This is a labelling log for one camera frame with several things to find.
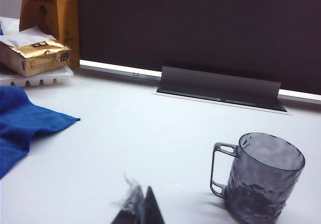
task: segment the blue microfiber cloth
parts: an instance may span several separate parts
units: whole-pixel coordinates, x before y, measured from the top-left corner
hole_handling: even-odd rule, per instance
[[[19,87],[0,86],[0,179],[28,154],[35,133],[57,132],[78,120],[32,104]]]

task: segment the white desk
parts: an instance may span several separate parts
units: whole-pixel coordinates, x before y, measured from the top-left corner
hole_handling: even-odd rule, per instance
[[[64,85],[27,87],[30,100],[75,117],[36,137],[1,180],[1,223],[110,223],[128,189],[123,174],[151,185],[167,224],[237,223],[209,189],[215,142],[248,132],[284,138],[306,166],[279,222],[320,223],[321,106],[286,102],[293,116],[153,94],[156,83],[78,69]],[[226,183],[232,158],[218,155]]]

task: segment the brown paper bag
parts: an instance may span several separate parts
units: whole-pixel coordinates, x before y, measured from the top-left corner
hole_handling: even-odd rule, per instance
[[[79,66],[77,0],[22,0],[19,30],[34,26],[70,47],[70,67]]]

